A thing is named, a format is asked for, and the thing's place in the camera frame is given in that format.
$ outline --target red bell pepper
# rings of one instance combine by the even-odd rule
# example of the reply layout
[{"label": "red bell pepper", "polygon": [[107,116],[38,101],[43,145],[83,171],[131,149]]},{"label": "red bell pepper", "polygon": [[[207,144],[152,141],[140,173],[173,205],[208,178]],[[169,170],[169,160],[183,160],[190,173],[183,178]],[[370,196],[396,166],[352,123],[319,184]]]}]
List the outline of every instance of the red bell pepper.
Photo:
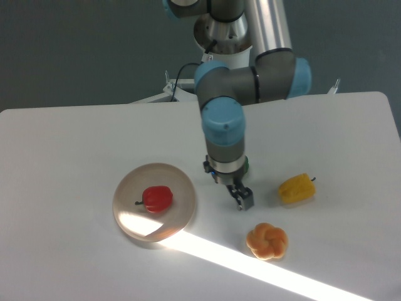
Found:
[{"label": "red bell pepper", "polygon": [[171,206],[173,194],[167,186],[152,186],[142,193],[142,202],[135,202],[135,205],[144,204],[150,213],[159,213]]}]

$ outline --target white tabletop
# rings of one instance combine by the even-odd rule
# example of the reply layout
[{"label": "white tabletop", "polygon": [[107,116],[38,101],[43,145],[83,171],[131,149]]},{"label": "white tabletop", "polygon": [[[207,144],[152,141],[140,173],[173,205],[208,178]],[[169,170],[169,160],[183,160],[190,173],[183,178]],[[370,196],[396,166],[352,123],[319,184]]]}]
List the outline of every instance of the white tabletop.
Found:
[{"label": "white tabletop", "polygon": [[[0,300],[303,300],[294,292],[318,290],[310,279],[400,300],[401,143],[387,98],[314,95],[244,111],[246,212],[203,171],[196,103],[1,113]],[[177,166],[196,188],[181,251],[139,245],[114,220],[118,183],[150,162]],[[315,197],[282,206],[278,186],[303,172]],[[282,260],[249,256],[244,240],[260,222],[287,232]],[[201,252],[185,253],[193,240]],[[285,289],[269,283],[280,275]]]}]

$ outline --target gray wall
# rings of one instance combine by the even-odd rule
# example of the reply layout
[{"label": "gray wall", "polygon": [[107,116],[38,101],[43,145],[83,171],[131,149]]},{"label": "gray wall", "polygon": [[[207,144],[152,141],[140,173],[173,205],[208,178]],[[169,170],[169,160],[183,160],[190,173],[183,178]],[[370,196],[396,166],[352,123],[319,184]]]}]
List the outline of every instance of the gray wall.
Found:
[{"label": "gray wall", "polygon": [[[381,91],[401,131],[401,1],[284,0],[312,93]],[[161,0],[0,0],[0,111],[129,103],[161,92],[199,61],[194,19],[167,19]],[[184,72],[192,76],[192,70]]]}]

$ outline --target clear plastic plate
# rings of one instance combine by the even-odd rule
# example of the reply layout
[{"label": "clear plastic plate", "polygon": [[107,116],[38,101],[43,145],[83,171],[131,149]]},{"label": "clear plastic plate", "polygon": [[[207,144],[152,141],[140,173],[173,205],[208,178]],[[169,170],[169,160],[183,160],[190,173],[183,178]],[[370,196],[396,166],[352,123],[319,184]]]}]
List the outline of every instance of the clear plastic plate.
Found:
[{"label": "clear plastic plate", "polygon": [[[173,193],[172,205],[161,213],[149,213],[142,193],[150,186],[167,186]],[[117,187],[113,199],[114,217],[132,238],[156,242],[164,240],[184,228],[195,211],[195,188],[180,169],[152,163],[140,166],[127,174]]]}]

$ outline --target black cable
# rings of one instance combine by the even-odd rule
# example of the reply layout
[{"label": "black cable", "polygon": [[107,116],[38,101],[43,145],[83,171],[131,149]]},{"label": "black cable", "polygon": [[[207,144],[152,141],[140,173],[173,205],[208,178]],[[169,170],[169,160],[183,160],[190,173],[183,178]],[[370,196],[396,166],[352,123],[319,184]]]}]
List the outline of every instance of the black cable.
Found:
[{"label": "black cable", "polygon": [[185,64],[184,66],[181,67],[180,71],[178,71],[177,78],[175,79],[175,85],[174,85],[174,89],[173,89],[173,95],[171,95],[170,102],[173,102],[173,101],[174,101],[175,89],[177,89],[178,79],[180,78],[181,71],[182,71],[186,66],[199,66],[199,65],[200,65],[200,64],[198,64],[198,63],[188,63],[188,64]]}]

